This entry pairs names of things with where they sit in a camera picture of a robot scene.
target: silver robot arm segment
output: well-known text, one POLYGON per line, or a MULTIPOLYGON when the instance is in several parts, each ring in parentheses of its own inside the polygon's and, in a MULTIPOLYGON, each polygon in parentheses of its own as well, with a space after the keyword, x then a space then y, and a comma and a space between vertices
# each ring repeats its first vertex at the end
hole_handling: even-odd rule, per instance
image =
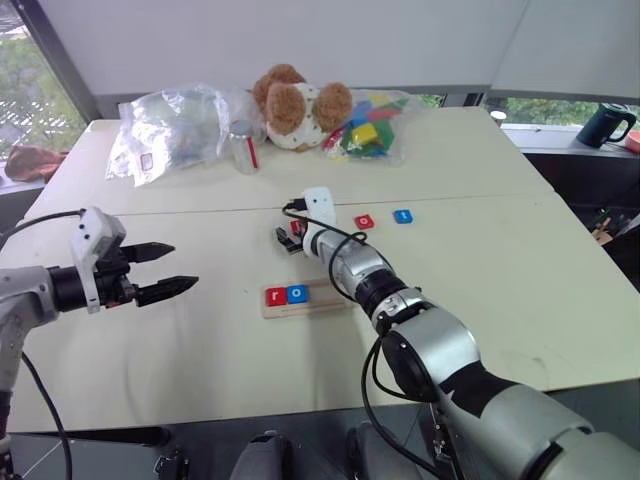
MULTIPOLYGON (((304 192, 309 218, 335 219, 324 187, 304 192)), ((482 365, 464 324, 407 287, 371 246, 309 222, 305 253, 327 268, 362 307, 382 338, 396 383, 412 399, 435 402, 456 431, 509 479, 633 479, 640 453, 526 385, 498 378, 482 365)))

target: stuffed animal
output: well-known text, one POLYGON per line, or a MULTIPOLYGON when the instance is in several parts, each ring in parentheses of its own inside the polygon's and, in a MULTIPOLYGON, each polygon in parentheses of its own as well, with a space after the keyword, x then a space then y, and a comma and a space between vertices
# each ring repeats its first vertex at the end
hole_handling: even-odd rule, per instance
POLYGON ((351 92, 345 85, 330 83, 319 89, 291 65, 271 68, 251 93, 271 141, 297 152, 319 145, 351 114, 351 92))

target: brown cloth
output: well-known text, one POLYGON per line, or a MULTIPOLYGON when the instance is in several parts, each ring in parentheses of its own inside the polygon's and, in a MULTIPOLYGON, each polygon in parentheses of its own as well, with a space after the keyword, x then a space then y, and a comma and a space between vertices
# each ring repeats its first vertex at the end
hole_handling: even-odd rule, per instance
POLYGON ((4 172, 11 180, 30 182, 44 177, 48 182, 66 156, 46 148, 16 146, 11 149, 4 172))

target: yellow block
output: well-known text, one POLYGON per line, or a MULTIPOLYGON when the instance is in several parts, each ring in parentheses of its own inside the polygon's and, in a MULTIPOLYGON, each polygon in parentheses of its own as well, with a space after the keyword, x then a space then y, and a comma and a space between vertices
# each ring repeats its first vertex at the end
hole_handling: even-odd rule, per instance
POLYGON ((356 145, 366 145, 378 139, 378 132, 370 123, 365 123, 351 132, 353 143, 356 145))
POLYGON ((382 105, 386 105, 390 103, 389 97, 387 97, 384 93, 374 93, 369 96, 369 101, 373 108, 381 107, 382 105))

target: robotic arm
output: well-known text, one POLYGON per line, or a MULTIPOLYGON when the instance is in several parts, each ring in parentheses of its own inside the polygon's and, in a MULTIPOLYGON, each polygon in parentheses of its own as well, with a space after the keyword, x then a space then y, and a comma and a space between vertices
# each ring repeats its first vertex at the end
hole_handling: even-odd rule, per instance
POLYGON ((0 269, 0 479, 13 478, 6 476, 11 472, 6 426, 27 333, 56 320, 60 312, 86 307, 96 313, 100 306, 133 300, 142 307, 179 295, 198 281, 176 276, 146 287, 131 283, 130 262, 155 260, 174 247, 156 242, 121 247, 125 235, 116 217, 89 208, 72 233, 74 266, 0 269))
MULTIPOLYGON (((292 204, 335 226, 327 188, 292 204)), ((371 320, 396 383, 437 404, 463 437, 509 479, 638 479, 640 453, 526 385, 482 365, 476 342, 454 315, 396 276, 377 250, 308 222, 302 246, 330 271, 371 320)))

